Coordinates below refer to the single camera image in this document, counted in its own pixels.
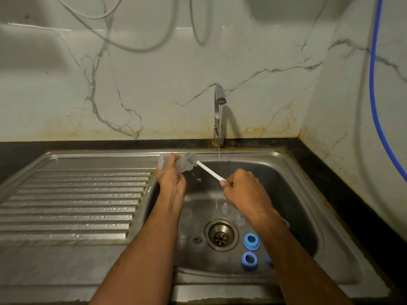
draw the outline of granite countertop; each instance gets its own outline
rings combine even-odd
[[[386,281],[392,294],[386,299],[356,303],[404,303],[407,244],[355,194],[326,164],[297,138],[227,139],[225,148],[286,148],[338,214],[355,243]],[[49,150],[122,150],[213,148],[211,140],[34,141],[0,142],[0,183]],[[86,304],[70,302],[69,304]]]

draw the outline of person's left hand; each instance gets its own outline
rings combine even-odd
[[[164,171],[158,168],[157,181],[160,184],[160,203],[165,204],[167,210],[175,212],[177,215],[181,213],[184,203],[186,180],[185,177],[176,169],[176,161],[180,155],[171,153],[168,159],[167,167]]]

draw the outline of hand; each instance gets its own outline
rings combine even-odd
[[[221,181],[223,193],[251,224],[280,216],[260,181],[251,172],[237,169],[226,181]]]
[[[156,169],[157,181],[160,184],[160,195],[157,202],[175,214],[180,215],[184,203],[186,180],[176,169],[176,161],[180,155],[171,153],[164,171]]]

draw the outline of stainless steel sink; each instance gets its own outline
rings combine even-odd
[[[293,235],[350,297],[390,290],[288,153],[280,149],[197,152],[221,176],[252,171]],[[160,153],[185,150],[50,152],[0,187],[0,302],[89,300],[148,218],[159,185]],[[262,244],[258,268],[241,258],[248,222],[237,222],[218,181],[201,168],[184,173],[184,208],[193,220],[179,238],[171,300],[281,302]]]

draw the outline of person's left arm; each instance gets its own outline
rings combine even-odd
[[[155,206],[99,286],[90,305],[168,303],[186,189],[184,176],[175,168],[177,159],[171,154],[167,168],[163,172],[157,169],[160,194]]]

